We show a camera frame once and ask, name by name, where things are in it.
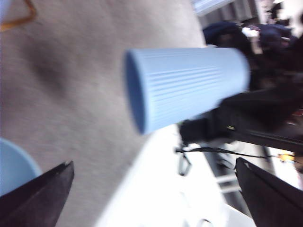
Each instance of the blue bowl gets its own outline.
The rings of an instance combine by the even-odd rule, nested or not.
[[[41,174],[37,163],[21,147],[0,138],[0,196]]]

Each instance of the cable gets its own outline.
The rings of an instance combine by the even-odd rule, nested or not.
[[[249,155],[249,154],[240,154],[237,152],[233,152],[230,150],[225,150],[225,149],[221,149],[221,148],[210,148],[210,147],[206,147],[206,148],[195,148],[189,151],[184,151],[184,150],[176,150],[176,152],[179,153],[187,153],[187,152],[214,152],[214,153],[225,153],[225,154],[232,154],[232,155],[239,155],[239,156],[245,156],[245,157],[257,157],[257,158],[268,158],[268,157],[277,157],[279,158],[279,156],[275,156],[275,155],[266,155],[266,156],[257,156],[257,155]]]

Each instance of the ribbed plastic cup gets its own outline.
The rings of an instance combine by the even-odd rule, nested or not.
[[[230,48],[132,49],[125,67],[142,134],[210,111],[249,84],[245,56]]]

